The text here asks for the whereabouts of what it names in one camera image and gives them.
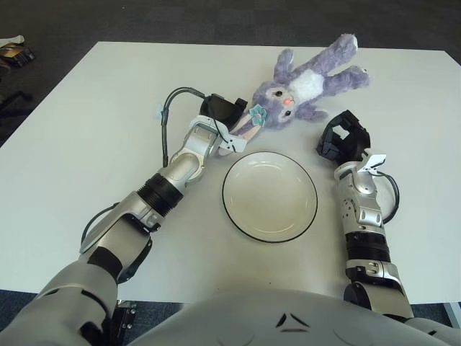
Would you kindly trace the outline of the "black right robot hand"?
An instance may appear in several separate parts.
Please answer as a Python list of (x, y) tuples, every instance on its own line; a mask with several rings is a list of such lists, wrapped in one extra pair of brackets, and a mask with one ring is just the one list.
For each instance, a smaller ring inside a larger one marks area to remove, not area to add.
[(338, 165), (335, 178), (350, 172), (386, 176), (377, 170), (385, 163), (386, 155), (369, 154), (369, 148), (369, 133), (349, 110), (345, 110), (327, 124), (316, 151), (324, 159)]

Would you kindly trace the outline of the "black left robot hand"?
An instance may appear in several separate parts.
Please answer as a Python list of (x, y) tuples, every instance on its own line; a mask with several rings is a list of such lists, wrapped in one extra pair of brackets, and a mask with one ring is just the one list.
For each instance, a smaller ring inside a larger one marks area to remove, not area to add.
[(231, 133), (241, 119), (248, 102), (238, 98), (234, 103), (220, 95), (211, 94), (203, 99), (200, 113), (190, 123), (190, 128), (200, 125), (217, 135), (216, 143), (225, 151), (241, 153), (247, 140)]

